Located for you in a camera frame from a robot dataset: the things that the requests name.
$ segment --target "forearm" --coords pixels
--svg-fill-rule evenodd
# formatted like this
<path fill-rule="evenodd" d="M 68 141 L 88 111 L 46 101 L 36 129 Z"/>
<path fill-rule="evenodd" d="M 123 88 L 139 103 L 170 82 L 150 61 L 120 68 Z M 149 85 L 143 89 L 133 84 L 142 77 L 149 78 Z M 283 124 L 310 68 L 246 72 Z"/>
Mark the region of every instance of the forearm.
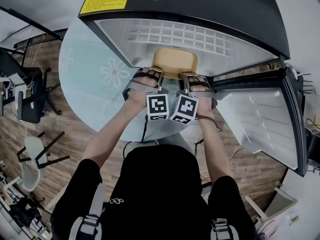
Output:
<path fill-rule="evenodd" d="M 127 125 L 140 111 L 141 108 L 128 99 L 119 112 L 93 137 L 84 151 L 82 160 L 91 159 L 101 168 Z"/>
<path fill-rule="evenodd" d="M 214 118 L 213 112 L 205 116 Z M 212 183 L 222 176 L 232 177 L 230 162 L 216 125 L 206 119 L 199 119 L 199 123 L 204 140 L 206 166 Z"/>

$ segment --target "gray pants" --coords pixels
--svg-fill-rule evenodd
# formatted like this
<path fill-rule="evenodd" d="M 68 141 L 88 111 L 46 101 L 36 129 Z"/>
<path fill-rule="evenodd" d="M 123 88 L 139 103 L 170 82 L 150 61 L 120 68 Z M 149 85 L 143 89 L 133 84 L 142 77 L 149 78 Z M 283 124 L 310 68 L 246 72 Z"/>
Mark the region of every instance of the gray pants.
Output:
<path fill-rule="evenodd" d="M 125 152 L 125 156 L 127 156 L 127 154 L 134 150 L 135 148 L 139 148 L 139 147 L 149 147 L 149 146 L 156 146 L 156 145 L 165 145 L 165 144 L 169 144 L 169 145 L 176 145 L 176 146 L 180 146 L 186 150 L 188 150 L 191 154 L 193 154 L 194 152 L 192 151 L 191 147 L 188 145 L 188 143 L 185 141 L 185 139 L 181 136 L 180 133 L 176 133 L 174 135 L 165 137 L 165 138 L 160 138 L 157 140 L 150 140 L 150 141 L 146 141 L 143 143 L 140 142 L 132 142 L 128 145 L 127 149 L 128 151 Z"/>

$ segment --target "black sleeve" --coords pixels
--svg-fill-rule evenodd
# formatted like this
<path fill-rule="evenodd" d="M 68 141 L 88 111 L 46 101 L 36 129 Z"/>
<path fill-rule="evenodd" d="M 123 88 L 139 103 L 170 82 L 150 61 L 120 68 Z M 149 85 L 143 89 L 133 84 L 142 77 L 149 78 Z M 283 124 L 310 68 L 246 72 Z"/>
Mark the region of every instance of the black sleeve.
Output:
<path fill-rule="evenodd" d="M 53 239 L 69 239 L 75 220 L 88 215 L 99 183 L 99 166 L 90 159 L 82 160 L 50 218 Z"/>
<path fill-rule="evenodd" d="M 246 211 L 237 183 L 230 176 L 218 178 L 213 184 L 209 210 L 214 220 L 226 219 L 234 226 L 240 240 L 259 239 L 255 225 Z"/>

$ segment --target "black t-shirt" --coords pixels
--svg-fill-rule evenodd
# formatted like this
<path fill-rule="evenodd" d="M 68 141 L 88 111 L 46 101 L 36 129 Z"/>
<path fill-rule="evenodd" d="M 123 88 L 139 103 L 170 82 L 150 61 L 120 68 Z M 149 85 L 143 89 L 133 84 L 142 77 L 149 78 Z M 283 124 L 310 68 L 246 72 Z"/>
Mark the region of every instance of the black t-shirt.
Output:
<path fill-rule="evenodd" d="M 66 240 L 78 217 L 88 215 L 102 182 L 98 165 L 80 162 L 51 216 L 53 238 Z M 124 159 L 120 177 L 100 217 L 103 240 L 209 240 L 212 219 L 227 219 L 240 240 L 256 239 L 236 182 L 213 185 L 208 205 L 201 196 L 196 158 L 176 145 L 138 147 Z"/>

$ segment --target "yellow warning label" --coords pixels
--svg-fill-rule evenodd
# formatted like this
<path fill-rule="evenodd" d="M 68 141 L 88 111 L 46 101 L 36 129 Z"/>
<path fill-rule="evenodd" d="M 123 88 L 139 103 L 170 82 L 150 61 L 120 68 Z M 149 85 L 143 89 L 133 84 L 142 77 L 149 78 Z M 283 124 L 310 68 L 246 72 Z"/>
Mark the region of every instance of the yellow warning label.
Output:
<path fill-rule="evenodd" d="M 124 9 L 127 0 L 85 0 L 80 14 Z"/>

